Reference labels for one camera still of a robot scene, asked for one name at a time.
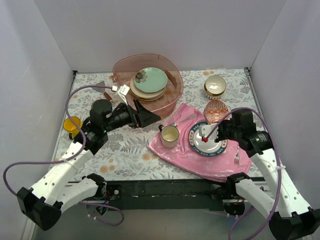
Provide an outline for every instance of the white backdrop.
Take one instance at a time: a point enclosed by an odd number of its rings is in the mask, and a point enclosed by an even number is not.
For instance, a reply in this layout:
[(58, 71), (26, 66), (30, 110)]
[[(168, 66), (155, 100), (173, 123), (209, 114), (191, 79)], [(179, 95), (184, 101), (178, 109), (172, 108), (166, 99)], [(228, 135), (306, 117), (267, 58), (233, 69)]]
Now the white backdrop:
[[(0, 172), (14, 162), (51, 161), (72, 71), (33, 0), (0, 0)], [(14, 191), (48, 169), (15, 166)], [(0, 179), (0, 239), (18, 240), (26, 223), (17, 198)]]
[(180, 70), (250, 67), (286, 0), (34, 0), (72, 70), (163, 55)]
[[(288, 0), (252, 66), (252, 80), (280, 157), (320, 208), (320, 0)], [(320, 239), (320, 229), (314, 235)]]

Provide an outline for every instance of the floral tablecloth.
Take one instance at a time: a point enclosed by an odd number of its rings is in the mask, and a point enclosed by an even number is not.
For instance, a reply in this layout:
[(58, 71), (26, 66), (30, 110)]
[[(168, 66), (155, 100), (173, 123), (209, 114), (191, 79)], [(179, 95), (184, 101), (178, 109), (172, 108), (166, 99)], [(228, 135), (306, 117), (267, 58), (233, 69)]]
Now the floral tablecloth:
[[(257, 110), (251, 86), (246, 78), (243, 69), (213, 69), (213, 70), (191, 70), (180, 72), (184, 89), (181, 98), (178, 100), (176, 109), (182, 103), (203, 111), (210, 101), (204, 95), (203, 85), (205, 80), (211, 75), (219, 75), (226, 81), (226, 92), (222, 96), (222, 101), (229, 110), (238, 107), (249, 107)], [(85, 85), (97, 84), (105, 81), (112, 85), (112, 73), (78, 73), (75, 77), (72, 90)], [(71, 116), (80, 117), (82, 120), (88, 117), (91, 104), (97, 99), (103, 99), (102, 93), (91, 88), (86, 88), (74, 95), (70, 100), (69, 112)], [(170, 118), (167, 117), (161, 122), (165, 123)], [(254, 116), (254, 120), (259, 128), (262, 123)], [(80, 181), (82, 176), (96, 173), (104, 177), (107, 181), (112, 180), (152, 180), (152, 179), (198, 179), (199, 177), (182, 170), (165, 160), (158, 158), (147, 149), (147, 145), (158, 132), (158, 125), (154, 123), (145, 128), (131, 129), (128, 126), (116, 129), (108, 133), (108, 142), (89, 160), (72, 181)], [(71, 141), (68, 133), (62, 130), (58, 142), (55, 160), (59, 160)], [(262, 177), (257, 167), (252, 163), (248, 172), (250, 177)]]

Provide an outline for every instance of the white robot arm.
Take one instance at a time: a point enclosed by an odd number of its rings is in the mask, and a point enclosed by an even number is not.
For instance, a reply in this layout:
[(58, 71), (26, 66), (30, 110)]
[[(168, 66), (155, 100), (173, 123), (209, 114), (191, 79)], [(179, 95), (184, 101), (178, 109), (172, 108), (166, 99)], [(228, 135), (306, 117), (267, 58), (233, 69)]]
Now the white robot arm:
[[(103, 177), (94, 173), (71, 187), (65, 186), (79, 168), (108, 141), (108, 132), (125, 125), (143, 128), (161, 119), (146, 110), (137, 100), (134, 100), (134, 104), (136, 110), (125, 102), (113, 110), (109, 100), (95, 101), (91, 106), (90, 116), (83, 122), (81, 128), (85, 136), (85, 148), (75, 158), (54, 165), (30, 188), (22, 187), (16, 193), (22, 213), (42, 230), (48, 230), (69, 207), (89, 197), (104, 196), (106, 182)], [(82, 149), (83, 142), (82, 134), (78, 133), (63, 159), (72, 157)]]
[(285, 167), (282, 164), (278, 166), (270, 136), (266, 131), (257, 131), (251, 110), (234, 109), (231, 113), (231, 120), (223, 120), (217, 130), (211, 125), (207, 137), (202, 127), (202, 140), (207, 142), (214, 138), (216, 142), (225, 139), (237, 141), (262, 173), (273, 196), (277, 195), (278, 170), (281, 170), (279, 198), (274, 213), (272, 208), (275, 200), (261, 191), (243, 172), (227, 178), (226, 185), (231, 195), (248, 200), (266, 219), (273, 213), (268, 223), (277, 240), (295, 240), (313, 234), (320, 225), (320, 209), (311, 208), (297, 190)]

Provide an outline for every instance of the white mug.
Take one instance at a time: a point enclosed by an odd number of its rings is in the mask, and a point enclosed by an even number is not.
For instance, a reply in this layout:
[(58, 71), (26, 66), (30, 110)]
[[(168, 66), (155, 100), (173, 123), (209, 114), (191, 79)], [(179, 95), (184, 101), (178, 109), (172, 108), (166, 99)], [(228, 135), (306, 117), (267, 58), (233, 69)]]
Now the white mug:
[(178, 144), (179, 130), (175, 126), (159, 126), (161, 142), (166, 148), (172, 149)]

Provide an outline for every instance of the pink cloth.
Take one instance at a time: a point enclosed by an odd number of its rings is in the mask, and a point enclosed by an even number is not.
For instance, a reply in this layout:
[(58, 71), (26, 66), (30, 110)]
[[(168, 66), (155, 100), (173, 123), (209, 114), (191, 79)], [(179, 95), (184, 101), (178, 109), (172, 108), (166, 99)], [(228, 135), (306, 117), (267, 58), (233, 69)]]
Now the pink cloth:
[(205, 121), (203, 113), (194, 107), (183, 103), (165, 126), (173, 122), (179, 123), (191, 114), (195, 114), (195, 117), (178, 125), (180, 137), (177, 146), (174, 148), (164, 147), (161, 143), (160, 133), (158, 133), (147, 148), (158, 157), (181, 169), (216, 182), (225, 182), (229, 175), (235, 173), (248, 173), (251, 159), (244, 150), (240, 149), (239, 152), (240, 165), (235, 165), (235, 155), (238, 146), (235, 141), (228, 140), (225, 152), (216, 157), (199, 155), (191, 148), (188, 140), (189, 130), (195, 123)]

